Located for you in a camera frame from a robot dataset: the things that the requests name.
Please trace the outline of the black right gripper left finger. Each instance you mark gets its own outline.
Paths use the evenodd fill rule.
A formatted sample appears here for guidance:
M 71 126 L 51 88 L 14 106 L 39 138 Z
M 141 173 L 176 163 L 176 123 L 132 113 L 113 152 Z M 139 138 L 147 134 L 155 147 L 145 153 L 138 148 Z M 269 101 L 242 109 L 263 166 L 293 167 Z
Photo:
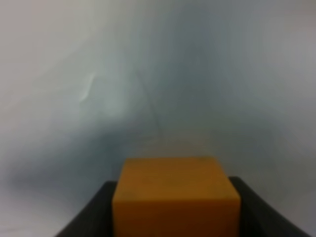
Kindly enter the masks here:
M 116 181 L 107 181 L 83 210 L 56 236 L 112 237 L 112 198 L 116 186 Z

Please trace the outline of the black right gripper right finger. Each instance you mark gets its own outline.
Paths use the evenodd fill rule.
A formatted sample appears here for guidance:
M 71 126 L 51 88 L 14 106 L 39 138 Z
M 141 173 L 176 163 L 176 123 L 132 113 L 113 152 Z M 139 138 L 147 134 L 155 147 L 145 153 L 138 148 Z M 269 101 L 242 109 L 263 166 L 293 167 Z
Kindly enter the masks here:
M 241 178 L 231 176 L 229 180 L 241 197 L 241 237 L 309 236 L 268 205 Z

